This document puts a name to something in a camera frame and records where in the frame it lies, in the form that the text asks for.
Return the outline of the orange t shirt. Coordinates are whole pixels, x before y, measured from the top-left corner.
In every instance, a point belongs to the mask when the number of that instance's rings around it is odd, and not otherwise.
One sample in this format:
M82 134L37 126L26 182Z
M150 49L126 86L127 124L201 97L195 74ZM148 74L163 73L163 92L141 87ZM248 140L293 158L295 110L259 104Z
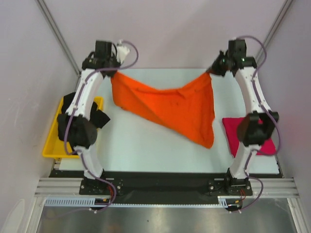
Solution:
M209 73L175 89L156 89L120 72L111 78L111 84L116 106L212 148L215 113Z

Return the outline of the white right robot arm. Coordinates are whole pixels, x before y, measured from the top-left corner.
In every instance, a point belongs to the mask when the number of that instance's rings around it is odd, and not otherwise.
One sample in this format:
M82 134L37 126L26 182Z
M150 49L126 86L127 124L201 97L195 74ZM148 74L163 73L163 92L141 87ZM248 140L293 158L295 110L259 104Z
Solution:
M248 165L252 156L261 152L262 145L278 130L279 114L272 111L265 100L258 77L261 66L253 56L247 55L246 39L259 41L250 35L229 40L227 51L220 51L206 70L218 76L230 72L240 87L245 105L246 115L237 128L238 151L227 172L229 180L224 182L224 189L230 195L241 190L241 182L249 178Z

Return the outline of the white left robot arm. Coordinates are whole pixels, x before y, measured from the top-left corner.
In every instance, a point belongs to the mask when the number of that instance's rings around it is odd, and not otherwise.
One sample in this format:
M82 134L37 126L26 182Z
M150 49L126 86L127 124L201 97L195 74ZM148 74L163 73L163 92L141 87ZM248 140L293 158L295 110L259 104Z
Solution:
M79 155L84 176L92 179L90 188L97 194L107 190L107 181L100 178L104 169L96 152L97 127L91 122L91 109L105 76L111 77L117 71L128 52L122 42L96 41L95 50L82 63L80 83L63 115L64 143L69 143L72 152Z

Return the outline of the black t shirt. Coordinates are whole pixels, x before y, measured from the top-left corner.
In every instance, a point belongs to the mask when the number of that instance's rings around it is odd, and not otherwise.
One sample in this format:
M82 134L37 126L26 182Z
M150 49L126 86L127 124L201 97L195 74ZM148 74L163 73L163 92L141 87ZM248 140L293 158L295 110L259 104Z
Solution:
M71 104L76 92L72 92L70 94L67 94L63 97L63 102L61 104L61 112L60 114L56 117L56 122L57 122L57 130L58 130L58 138L61 141L64 141L65 137L65 130L66 130L66 123L60 123L59 117L62 114L65 114L66 110L68 109L69 105ZM103 112L103 107L104 105L104 99L103 97L96 96L94 98L91 111L90 111L90 122L97 128L101 129L103 126L105 126L109 121L110 118L109 116Z

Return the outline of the folded pink t shirt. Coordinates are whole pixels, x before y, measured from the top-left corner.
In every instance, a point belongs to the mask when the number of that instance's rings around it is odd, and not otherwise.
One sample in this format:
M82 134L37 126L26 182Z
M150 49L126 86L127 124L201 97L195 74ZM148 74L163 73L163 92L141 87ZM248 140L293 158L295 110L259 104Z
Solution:
M237 155L239 147L239 140L237 138L237 128L238 125L242 122L242 120L243 117L224 117L222 119L222 123L225 129L225 134L229 145L229 150L234 158ZM272 139L268 139L267 141L265 141L260 150L266 154L276 154L276 147Z

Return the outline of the aluminium frame post left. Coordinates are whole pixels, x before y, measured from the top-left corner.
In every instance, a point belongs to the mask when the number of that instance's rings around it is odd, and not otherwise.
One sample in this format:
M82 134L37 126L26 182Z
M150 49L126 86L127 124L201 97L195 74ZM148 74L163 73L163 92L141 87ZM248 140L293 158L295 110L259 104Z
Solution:
M48 8L48 5L44 0L35 0L36 4L38 5L43 17L45 18L48 26L50 27L53 35L56 38L56 41L58 42L61 50L63 51L66 59L68 60L70 66L72 67L74 73L76 76L80 76L80 69L77 65L77 62L75 61L72 52L69 49L69 46L67 45L50 9Z

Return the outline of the aluminium frame post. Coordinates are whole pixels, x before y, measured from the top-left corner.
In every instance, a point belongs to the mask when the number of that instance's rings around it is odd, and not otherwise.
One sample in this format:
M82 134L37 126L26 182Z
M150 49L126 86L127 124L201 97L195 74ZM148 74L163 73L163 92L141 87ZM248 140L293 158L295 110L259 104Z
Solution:
M58 42L61 50L63 51L66 59L68 60L70 66L72 67L74 73L76 76L80 76L80 69L77 65L77 62L75 61L72 52L69 49L69 46L67 45L50 9L48 8L48 5L44 0L35 0L36 4L38 5L43 17L45 18L48 26L50 27L53 35L56 38L56 41Z
M263 41L263 45L265 47L265 49L267 50L269 45L271 44L273 38L275 37L276 33L278 32L283 20L285 19L286 15L289 13L291 7L294 4L294 0L285 0L278 12L278 14L276 15L264 41Z

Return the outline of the aluminium frame post right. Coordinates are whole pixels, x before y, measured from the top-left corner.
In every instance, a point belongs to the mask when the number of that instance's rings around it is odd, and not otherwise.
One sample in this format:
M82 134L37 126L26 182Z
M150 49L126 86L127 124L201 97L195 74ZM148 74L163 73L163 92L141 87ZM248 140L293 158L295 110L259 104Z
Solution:
M283 20L285 19L286 15L289 13L291 7L294 4L294 0L285 0L278 12L278 14L276 15L264 41L263 41L263 45L265 47L265 49L267 50L269 45L271 44L273 38L275 37L276 33L278 32Z

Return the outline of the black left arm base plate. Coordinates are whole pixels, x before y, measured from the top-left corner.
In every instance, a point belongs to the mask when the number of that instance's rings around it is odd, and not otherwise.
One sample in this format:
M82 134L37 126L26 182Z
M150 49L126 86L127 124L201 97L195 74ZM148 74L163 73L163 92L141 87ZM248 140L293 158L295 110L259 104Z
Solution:
M123 180L121 179L107 179L116 188L116 195L122 194ZM79 194L80 195L109 195L113 191L112 187L106 183L99 180L93 180L88 178L83 178L80 184Z

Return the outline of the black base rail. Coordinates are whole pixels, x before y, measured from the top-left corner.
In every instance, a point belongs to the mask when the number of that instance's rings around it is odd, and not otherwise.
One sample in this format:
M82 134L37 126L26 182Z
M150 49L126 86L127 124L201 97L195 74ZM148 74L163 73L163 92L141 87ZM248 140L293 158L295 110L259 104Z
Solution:
M82 171L53 169L50 178L85 178ZM221 178L234 184L227 173L164 173L105 171L102 179L123 180L122 194L110 195L121 204L215 204L219 196L207 194L209 180Z

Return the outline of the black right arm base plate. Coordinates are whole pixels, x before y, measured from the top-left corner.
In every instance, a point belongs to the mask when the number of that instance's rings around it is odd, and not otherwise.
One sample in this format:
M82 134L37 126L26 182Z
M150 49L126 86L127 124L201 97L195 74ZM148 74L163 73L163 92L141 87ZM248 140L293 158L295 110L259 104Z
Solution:
M207 194L210 196L252 196L253 191L248 179L238 184L231 184L229 181L216 178L208 181Z

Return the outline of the aluminium front rail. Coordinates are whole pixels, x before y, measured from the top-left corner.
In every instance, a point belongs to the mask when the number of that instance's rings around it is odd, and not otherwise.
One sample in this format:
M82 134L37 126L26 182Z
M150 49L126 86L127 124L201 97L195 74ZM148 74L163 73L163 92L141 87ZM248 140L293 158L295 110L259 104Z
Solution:
M262 198L298 198L299 193L293 178L261 178ZM78 196L81 178L41 178L35 190L36 197Z

